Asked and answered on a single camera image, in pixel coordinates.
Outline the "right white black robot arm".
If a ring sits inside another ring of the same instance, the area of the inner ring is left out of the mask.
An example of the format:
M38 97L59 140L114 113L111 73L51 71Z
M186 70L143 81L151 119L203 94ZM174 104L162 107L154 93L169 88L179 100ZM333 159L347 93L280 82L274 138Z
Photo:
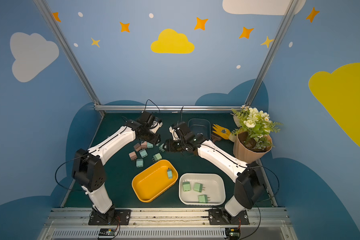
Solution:
M244 210L252 209L266 192L267 186L260 165L238 160L203 134L193 133L185 122L171 125L169 131L172 138L165 142L166 151L193 153L214 164L235 183L234 195L224 206L226 214L235 217Z

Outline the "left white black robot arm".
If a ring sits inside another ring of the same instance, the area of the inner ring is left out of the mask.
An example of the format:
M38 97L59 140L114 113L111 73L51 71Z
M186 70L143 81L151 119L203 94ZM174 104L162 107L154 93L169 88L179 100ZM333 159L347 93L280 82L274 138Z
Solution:
M134 140L142 140L153 145L161 141L157 133L163 122L160 118L144 111L137 120L126 120L110 137L88 150L79 149L75 153L72 177L89 196L95 213L109 217L114 204L105 187L104 166L119 150Z

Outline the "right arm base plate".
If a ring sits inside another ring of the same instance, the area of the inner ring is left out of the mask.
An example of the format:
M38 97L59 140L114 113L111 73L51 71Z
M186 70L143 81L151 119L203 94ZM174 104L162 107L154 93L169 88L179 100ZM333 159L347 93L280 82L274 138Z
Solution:
M241 211L237 216L231 216L226 210L211 208L208 210L210 225L249 225L249 217L246 210Z

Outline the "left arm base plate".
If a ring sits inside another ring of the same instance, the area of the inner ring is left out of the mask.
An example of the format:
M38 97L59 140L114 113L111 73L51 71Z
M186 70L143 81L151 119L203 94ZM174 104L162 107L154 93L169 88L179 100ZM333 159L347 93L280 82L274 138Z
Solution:
M131 218L132 211L130 209L110 209L105 214L96 210L92 210L89 226L127 226Z

